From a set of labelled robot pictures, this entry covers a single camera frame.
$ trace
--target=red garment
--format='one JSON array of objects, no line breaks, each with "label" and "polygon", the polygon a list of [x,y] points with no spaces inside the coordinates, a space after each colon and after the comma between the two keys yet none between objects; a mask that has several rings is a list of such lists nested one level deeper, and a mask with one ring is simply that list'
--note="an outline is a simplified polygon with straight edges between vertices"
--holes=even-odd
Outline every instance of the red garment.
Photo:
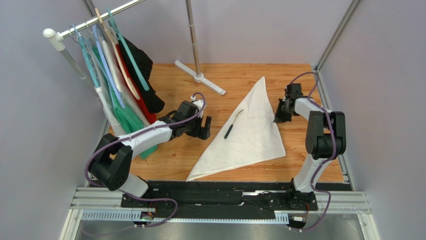
[{"label": "red garment", "polygon": [[[128,71],[128,69],[127,69],[127,66],[126,66],[126,64],[125,64],[125,63],[124,63],[124,61],[123,61],[123,55],[122,55],[122,52],[120,51],[119,45],[118,45],[118,44],[116,44],[116,45],[115,45],[115,47],[117,48],[118,55],[120,56],[119,61],[121,61],[121,62],[122,62],[122,64],[123,64],[123,68],[124,68],[124,71],[125,71],[125,74],[127,75],[127,76],[124,76],[124,77],[125,77],[125,78],[129,78],[129,79],[130,79],[130,81],[131,81],[131,83],[132,83],[134,86],[136,86],[135,81],[133,81],[132,77],[131,77],[131,76],[130,76],[130,74],[129,74],[129,71]],[[157,120],[157,117],[156,117],[155,113],[150,113],[150,111],[148,111],[147,105],[145,104],[144,99],[142,98],[142,95],[141,95],[141,93],[139,92],[139,89],[138,89],[137,87],[135,87],[135,89],[136,89],[137,94],[139,95],[139,100],[137,100],[137,99],[135,98],[135,96],[133,96],[133,94],[132,94],[132,96],[133,96],[134,100],[136,101],[136,103],[137,103],[137,105],[139,106],[140,110],[142,111],[143,115],[145,115],[146,120],[148,120],[148,122],[149,122],[150,124],[153,124],[153,123]]]}]

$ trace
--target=black garment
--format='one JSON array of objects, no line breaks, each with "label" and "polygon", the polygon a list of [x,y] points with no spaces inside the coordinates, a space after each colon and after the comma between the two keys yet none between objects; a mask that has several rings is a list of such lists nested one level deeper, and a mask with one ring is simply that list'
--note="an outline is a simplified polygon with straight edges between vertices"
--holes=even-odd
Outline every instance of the black garment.
[{"label": "black garment", "polygon": [[131,78],[136,84],[136,87],[139,89],[140,95],[143,98],[143,101],[145,102],[148,111],[152,114],[157,114],[161,112],[161,110],[163,110],[165,103],[163,100],[161,100],[161,98],[156,95],[156,91],[153,89],[150,82],[148,81],[150,79],[151,70],[153,69],[153,61],[150,59],[150,57],[148,57],[148,55],[144,51],[137,48],[126,38],[124,39],[127,43],[128,48],[130,49],[131,55],[133,56],[137,67],[139,68],[140,72],[142,73],[142,76],[145,78],[146,83],[149,86],[148,91],[145,91],[144,87],[142,86],[142,83],[139,80],[138,75],[136,74],[135,68],[133,67],[132,62],[130,61],[129,55],[126,52],[123,43],[121,41],[118,41],[118,46],[120,48],[124,64],[127,66]]}]

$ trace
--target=wooden table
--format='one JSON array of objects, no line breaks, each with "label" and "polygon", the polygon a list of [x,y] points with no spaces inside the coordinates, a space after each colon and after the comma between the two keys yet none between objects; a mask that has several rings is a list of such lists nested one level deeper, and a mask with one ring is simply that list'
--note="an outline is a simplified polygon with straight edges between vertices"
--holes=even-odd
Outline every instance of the wooden table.
[{"label": "wooden table", "polygon": [[[201,140],[183,135],[160,144],[158,150],[146,160],[135,158],[131,164],[131,173],[146,180],[186,180],[204,150],[262,76],[265,76],[268,98],[275,111],[278,99],[284,97],[286,84],[297,75],[311,71],[311,66],[308,64],[202,64],[201,71],[207,79],[225,89],[226,94],[219,96],[201,83],[195,83],[190,76],[173,64],[155,64],[149,82],[157,91],[157,95],[165,101],[164,110],[157,114],[157,117],[176,110],[182,101],[189,101],[194,92],[202,92],[208,103],[204,114],[212,116],[211,137]],[[302,84],[305,95],[315,84],[312,75],[305,75],[297,82]],[[312,96],[317,102],[320,101],[317,90]],[[307,126],[308,121],[302,116],[293,117],[292,122],[278,123],[287,153],[285,157],[216,173],[198,180],[288,182],[298,174],[305,161]],[[337,160],[327,167],[320,182],[343,182]]]}]

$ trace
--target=gray floor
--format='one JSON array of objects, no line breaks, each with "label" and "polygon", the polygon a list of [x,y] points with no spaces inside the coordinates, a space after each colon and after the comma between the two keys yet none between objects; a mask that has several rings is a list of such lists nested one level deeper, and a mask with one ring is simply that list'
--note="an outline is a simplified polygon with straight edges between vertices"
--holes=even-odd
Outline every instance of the gray floor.
[{"label": "gray floor", "polygon": [[[310,215],[308,225],[317,221]],[[105,234],[132,226],[126,221],[82,221],[80,226],[90,234]],[[79,233],[78,240],[363,240],[356,214],[329,214],[315,229],[307,232],[289,231],[278,224],[246,223],[178,223],[168,222],[154,228],[132,228],[119,233],[93,237]]]}]

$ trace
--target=wall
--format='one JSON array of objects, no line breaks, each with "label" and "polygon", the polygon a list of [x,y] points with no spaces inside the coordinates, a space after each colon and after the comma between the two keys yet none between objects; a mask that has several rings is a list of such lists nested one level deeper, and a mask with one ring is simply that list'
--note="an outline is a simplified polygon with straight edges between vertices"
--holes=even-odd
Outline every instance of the wall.
[{"label": "wall", "polygon": [[[100,102],[43,38],[89,18],[79,1],[0,7],[0,238],[58,239],[104,124]],[[79,46],[65,40],[84,67]]]},{"label": "wall", "polygon": [[[101,13],[128,0],[93,0]],[[315,65],[351,0],[192,0],[202,63]],[[155,63],[193,63],[184,0],[147,0],[118,15],[120,31]]]},{"label": "wall", "polygon": [[384,240],[425,238],[425,15],[424,0],[363,1],[322,71]]}]

